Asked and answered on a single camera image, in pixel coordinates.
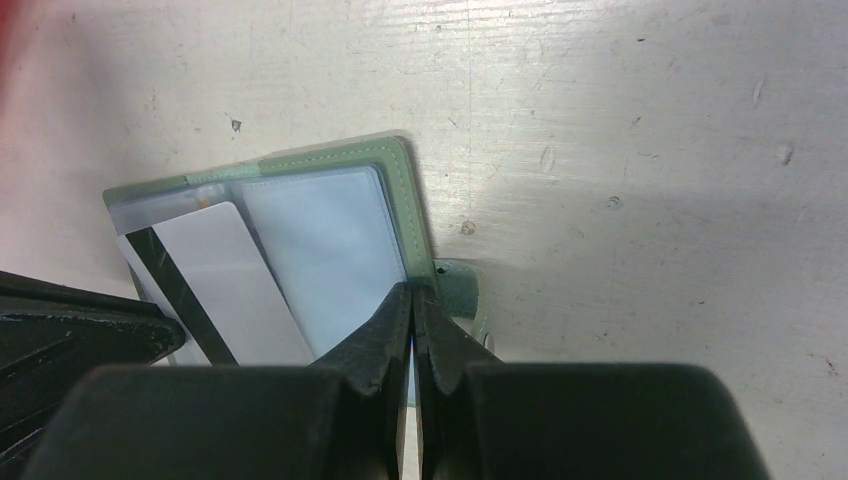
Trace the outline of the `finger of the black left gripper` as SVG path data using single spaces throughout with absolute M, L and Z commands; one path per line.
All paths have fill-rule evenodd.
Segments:
M 150 365 L 186 334 L 154 304 L 1 274 L 1 461 L 24 464 L 89 371 Z

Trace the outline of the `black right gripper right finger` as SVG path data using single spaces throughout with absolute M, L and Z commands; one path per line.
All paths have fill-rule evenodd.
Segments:
M 508 363 L 412 294 L 425 479 L 765 479 L 736 403 L 671 363 Z

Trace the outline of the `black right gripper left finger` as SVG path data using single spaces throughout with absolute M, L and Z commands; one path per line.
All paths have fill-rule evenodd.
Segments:
M 129 367 L 88 374 L 27 479 L 396 479 L 412 292 L 307 366 Z

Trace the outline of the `white stripe card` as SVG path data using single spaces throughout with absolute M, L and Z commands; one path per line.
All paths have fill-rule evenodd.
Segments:
M 178 321 L 178 366 L 307 365 L 314 359 L 237 207 L 222 202 L 122 234 L 145 299 Z

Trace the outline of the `green leather card holder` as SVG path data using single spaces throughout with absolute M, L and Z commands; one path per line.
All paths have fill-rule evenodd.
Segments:
M 448 315 L 492 347 L 477 269 L 433 256 L 400 137 L 339 143 L 108 189 L 120 235 L 233 203 L 314 360 L 363 325 L 397 283 L 432 286 Z

